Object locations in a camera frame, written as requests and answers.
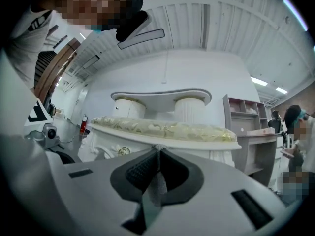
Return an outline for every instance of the shelving unit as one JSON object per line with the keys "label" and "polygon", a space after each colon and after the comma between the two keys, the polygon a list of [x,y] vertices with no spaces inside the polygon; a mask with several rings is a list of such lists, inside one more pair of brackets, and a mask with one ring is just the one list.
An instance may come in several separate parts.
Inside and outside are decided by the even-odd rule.
{"label": "shelving unit", "polygon": [[268,128],[264,104],[229,98],[226,95],[223,98],[223,105],[225,127],[237,135],[238,143],[242,146],[241,149],[232,152],[235,167],[268,186],[274,167],[277,138],[275,135],[247,135],[247,131]]}

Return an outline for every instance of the white slatted ceiling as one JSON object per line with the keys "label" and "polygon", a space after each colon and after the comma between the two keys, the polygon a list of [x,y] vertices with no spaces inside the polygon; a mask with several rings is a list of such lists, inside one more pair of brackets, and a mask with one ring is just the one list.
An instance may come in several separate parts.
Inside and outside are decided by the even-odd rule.
{"label": "white slatted ceiling", "polygon": [[145,1],[152,22],[141,33],[162,28],[165,38],[120,50],[115,30],[92,33],[77,50],[70,69],[94,55],[100,60],[87,71],[81,69],[81,76],[124,59],[172,48],[226,51],[239,55],[252,76],[269,83],[257,90],[263,101],[272,102],[283,97],[275,87],[290,91],[314,70],[313,40],[283,0],[164,0],[163,6],[160,1]]}

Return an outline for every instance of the floor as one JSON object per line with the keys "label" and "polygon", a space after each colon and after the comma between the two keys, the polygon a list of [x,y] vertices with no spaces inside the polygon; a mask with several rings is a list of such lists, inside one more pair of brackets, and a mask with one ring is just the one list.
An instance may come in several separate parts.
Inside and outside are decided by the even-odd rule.
{"label": "floor", "polygon": [[71,156],[76,163],[81,162],[78,157],[78,151],[82,139],[86,137],[87,133],[81,135],[80,128],[66,119],[54,117],[53,125],[57,128],[57,135],[59,135],[61,141],[60,145],[67,149],[67,154]]}

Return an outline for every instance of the black slot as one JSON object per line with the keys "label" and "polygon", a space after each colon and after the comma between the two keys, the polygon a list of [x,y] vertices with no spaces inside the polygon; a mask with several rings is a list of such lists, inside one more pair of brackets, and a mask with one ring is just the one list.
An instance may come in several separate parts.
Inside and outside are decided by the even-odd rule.
{"label": "black slot", "polygon": [[256,229],[260,229],[272,220],[272,217],[245,190],[231,194]]}
{"label": "black slot", "polygon": [[85,175],[90,174],[90,173],[93,173],[93,171],[91,171],[90,169],[83,169],[83,170],[71,172],[71,173],[69,173],[69,176],[71,178],[76,178],[76,177],[85,176]]}

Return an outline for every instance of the gold trim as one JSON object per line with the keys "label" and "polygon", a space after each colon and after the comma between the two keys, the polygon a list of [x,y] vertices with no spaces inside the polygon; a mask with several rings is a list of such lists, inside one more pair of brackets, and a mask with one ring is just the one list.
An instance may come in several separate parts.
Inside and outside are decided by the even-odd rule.
{"label": "gold trim", "polygon": [[135,102],[138,102],[139,104],[143,105],[145,108],[146,105],[144,103],[142,103],[141,101],[137,100],[137,99],[132,99],[132,98],[128,98],[128,97],[118,97],[117,99],[115,99],[115,101],[117,100],[130,100],[130,101],[135,101]]}
{"label": "gold trim", "polygon": [[205,102],[205,97],[197,97],[197,96],[184,96],[184,97],[178,98],[174,101],[177,102],[179,100],[184,100],[184,99],[197,99],[197,100],[201,100],[201,101]]}

